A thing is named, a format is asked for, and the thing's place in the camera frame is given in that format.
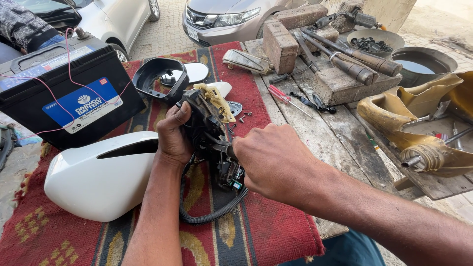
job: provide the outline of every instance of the car battery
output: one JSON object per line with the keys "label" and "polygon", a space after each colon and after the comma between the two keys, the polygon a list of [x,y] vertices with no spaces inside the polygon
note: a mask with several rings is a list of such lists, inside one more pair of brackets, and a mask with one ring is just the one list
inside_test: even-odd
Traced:
{"label": "car battery", "polygon": [[69,79],[65,41],[0,65],[4,76],[49,86],[57,102],[38,80],[0,76],[0,111],[34,133],[58,129],[38,136],[61,151],[99,140],[146,108],[110,45],[90,35],[68,46],[72,80],[88,88]]}

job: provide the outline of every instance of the wooden table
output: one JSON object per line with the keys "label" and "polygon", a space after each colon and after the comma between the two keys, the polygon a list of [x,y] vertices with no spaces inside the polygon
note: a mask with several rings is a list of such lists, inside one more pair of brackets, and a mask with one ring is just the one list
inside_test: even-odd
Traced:
{"label": "wooden table", "polygon": [[[267,59],[262,39],[248,41],[241,46],[244,51]],[[333,67],[325,55],[316,59],[320,69]],[[297,57],[294,72],[306,68],[307,62],[305,55]],[[276,86],[286,94],[293,91],[311,100],[315,69],[311,70],[294,75]],[[315,157],[353,178],[408,200],[425,195],[438,200],[473,190],[473,174],[445,178],[400,167],[400,151],[389,145],[388,139],[359,116],[357,102],[335,106],[338,111],[332,115],[314,111],[294,98],[294,104],[315,118],[310,119],[293,106],[274,99],[268,92],[268,80],[277,76],[276,73],[260,75],[253,72],[253,76],[271,121],[291,125]],[[381,149],[375,149],[367,134]],[[348,232],[347,227],[334,222],[316,217],[314,220],[322,239]]]}

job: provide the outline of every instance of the car headlight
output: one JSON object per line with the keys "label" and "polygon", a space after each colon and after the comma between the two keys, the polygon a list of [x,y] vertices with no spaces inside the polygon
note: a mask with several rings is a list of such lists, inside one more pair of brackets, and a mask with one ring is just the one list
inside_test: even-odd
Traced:
{"label": "car headlight", "polygon": [[254,18],[260,12],[261,8],[253,9],[245,13],[239,14],[223,14],[219,15],[217,21],[215,21],[214,27],[224,27],[230,25],[236,25],[248,21]]}

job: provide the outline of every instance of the red rug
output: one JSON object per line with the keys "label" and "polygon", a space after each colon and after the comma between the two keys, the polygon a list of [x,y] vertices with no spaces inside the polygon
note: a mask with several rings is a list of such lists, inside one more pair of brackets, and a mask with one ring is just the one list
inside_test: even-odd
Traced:
{"label": "red rug", "polygon": [[[242,103],[245,112],[253,113],[244,124],[238,123],[234,128],[236,135],[244,136],[252,127],[265,127],[270,118],[251,73],[238,67],[229,70],[222,63],[224,53],[231,48],[241,49],[234,42],[164,57],[203,62],[210,69],[205,83],[223,80],[232,84],[227,100]],[[145,61],[124,64],[130,77]],[[169,107],[150,98],[144,101],[147,109],[105,138],[134,131],[155,131],[156,123],[165,117]],[[5,224],[0,240],[0,265],[120,265],[140,206],[112,222],[93,222],[64,211],[43,190],[49,163],[58,153],[54,147],[45,145],[37,169],[27,176],[22,190],[17,192],[18,208]],[[207,173],[207,165],[203,163],[188,174],[184,206],[190,215],[207,214],[235,196],[211,184]],[[215,222],[201,226],[181,223],[180,238],[186,266],[273,266],[323,253],[311,216],[253,192],[237,209]]]}

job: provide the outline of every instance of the car bumper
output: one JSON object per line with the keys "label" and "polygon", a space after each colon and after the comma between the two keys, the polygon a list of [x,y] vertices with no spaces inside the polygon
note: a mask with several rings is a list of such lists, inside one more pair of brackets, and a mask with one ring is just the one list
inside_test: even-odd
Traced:
{"label": "car bumper", "polygon": [[197,42],[193,38],[190,38],[196,44],[207,47],[216,44],[224,44],[234,41],[246,42],[249,40],[256,39],[256,35],[263,23],[264,18],[260,15],[250,19],[249,21],[233,25],[227,27],[213,27],[209,29],[198,29],[193,26],[193,24],[189,23],[185,18],[185,12],[182,15],[182,28],[184,32],[189,37],[189,33],[187,32],[187,27],[195,30],[197,32],[197,36],[199,37],[199,41]]}

